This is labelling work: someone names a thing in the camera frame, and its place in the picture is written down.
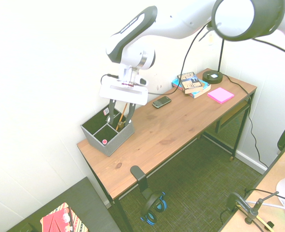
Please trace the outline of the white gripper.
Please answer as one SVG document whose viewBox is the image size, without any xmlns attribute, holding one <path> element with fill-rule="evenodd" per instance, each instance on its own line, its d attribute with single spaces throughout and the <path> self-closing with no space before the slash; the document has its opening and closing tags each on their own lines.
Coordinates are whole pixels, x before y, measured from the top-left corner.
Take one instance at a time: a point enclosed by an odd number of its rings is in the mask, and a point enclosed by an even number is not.
<svg viewBox="0 0 285 232">
<path fill-rule="evenodd" d="M 100 87 L 99 95 L 103 98 L 110 99 L 109 102 L 109 124 L 114 122 L 114 107 L 116 101 L 129 102 L 129 112 L 126 116 L 125 124 L 129 124 L 136 104 L 146 105 L 148 102 L 148 90 L 141 86 L 129 86 L 118 80 L 104 81 Z"/>
</svg>

